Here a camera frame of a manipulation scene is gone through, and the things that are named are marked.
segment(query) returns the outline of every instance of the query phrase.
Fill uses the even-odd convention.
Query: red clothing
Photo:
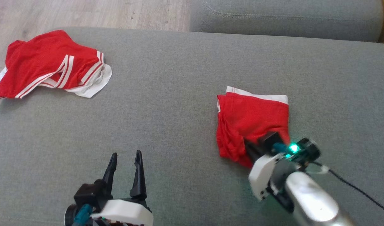
[[[8,46],[5,65],[0,73],[0,98],[22,98],[37,86],[90,98],[112,74],[103,53],[75,43],[63,30],[28,42],[14,41]]]
[[[288,135],[288,98],[285,95],[254,95],[227,87],[218,95],[217,144],[221,157],[252,167],[246,154],[244,138],[257,143],[268,131],[276,131],[285,143]]]

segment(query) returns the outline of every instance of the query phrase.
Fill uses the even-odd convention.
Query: sofa seam
[[[368,23],[373,20],[378,20],[379,17],[374,17],[368,20],[347,20],[338,17],[305,17],[305,16],[286,16],[286,15],[276,15],[276,14],[233,14],[233,13],[225,13],[218,10],[215,10],[210,7],[207,3],[207,0],[203,0],[203,4],[206,6],[206,9],[210,11],[210,13],[214,15],[218,15],[221,17],[231,17],[231,18],[264,18],[264,19],[289,19],[289,20],[333,20],[333,21],[347,21],[347,22],[363,22]]]
[[[203,27],[205,26],[207,17],[208,17],[208,12],[205,10],[204,18],[203,18],[203,22],[202,22],[202,24],[200,25],[200,32],[203,32]]]

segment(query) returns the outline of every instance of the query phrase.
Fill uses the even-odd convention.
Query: robotic arm
[[[258,139],[259,146],[245,141],[254,162],[249,174],[253,194],[259,201],[273,196],[302,226],[354,226],[354,222],[308,174],[308,164],[320,151],[304,138],[290,147],[277,132]]]
[[[103,179],[83,184],[74,195],[76,204],[67,208],[65,226],[153,226],[153,214],[146,204],[142,152],[136,152],[135,179],[130,197],[113,199],[111,194],[117,153],[113,153]]]

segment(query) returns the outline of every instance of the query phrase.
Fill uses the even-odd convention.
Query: red fabric
[[[40,84],[61,89],[82,86],[83,77],[95,64],[103,65],[102,53],[75,43],[63,30],[28,42],[14,41],[7,50],[0,98],[22,98]]]
[[[254,143],[268,131],[277,131],[289,143],[288,104],[232,92],[217,96],[217,144],[221,157],[252,168],[245,152],[244,137]]]

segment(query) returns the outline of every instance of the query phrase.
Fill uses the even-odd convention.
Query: sofa cushion
[[[196,0],[190,30],[377,41],[381,0]]]
[[[61,226],[82,183],[118,153],[113,195],[129,195],[143,153],[155,226],[296,225],[249,170],[219,157],[217,98],[227,85],[286,94],[293,141],[384,205],[384,44],[295,37],[64,28],[112,67],[91,99],[35,89],[0,108],[0,225]],[[333,176],[315,176],[359,225],[384,212]]]

